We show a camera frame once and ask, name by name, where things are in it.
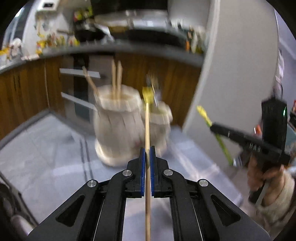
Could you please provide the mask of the right forearm fuzzy sleeve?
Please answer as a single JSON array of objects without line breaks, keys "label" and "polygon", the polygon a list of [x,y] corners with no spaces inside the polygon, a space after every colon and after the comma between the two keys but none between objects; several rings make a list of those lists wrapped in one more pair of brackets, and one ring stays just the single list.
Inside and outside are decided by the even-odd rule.
[{"label": "right forearm fuzzy sleeve", "polygon": [[269,206],[256,208],[254,220],[275,239],[295,211],[295,176],[283,172],[285,184],[276,200]]}]

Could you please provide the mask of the right hand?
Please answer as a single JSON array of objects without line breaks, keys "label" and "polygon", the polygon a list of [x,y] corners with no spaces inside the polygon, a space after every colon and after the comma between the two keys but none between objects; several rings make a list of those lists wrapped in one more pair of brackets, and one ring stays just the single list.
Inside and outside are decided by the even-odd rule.
[{"label": "right hand", "polygon": [[269,181],[269,187],[262,200],[263,206],[270,206],[273,204],[277,197],[282,192],[285,185],[284,177],[285,167],[273,167],[266,172],[262,172],[257,166],[257,160],[255,156],[251,156],[248,164],[248,186],[251,191],[257,191],[262,187],[264,182]]}]

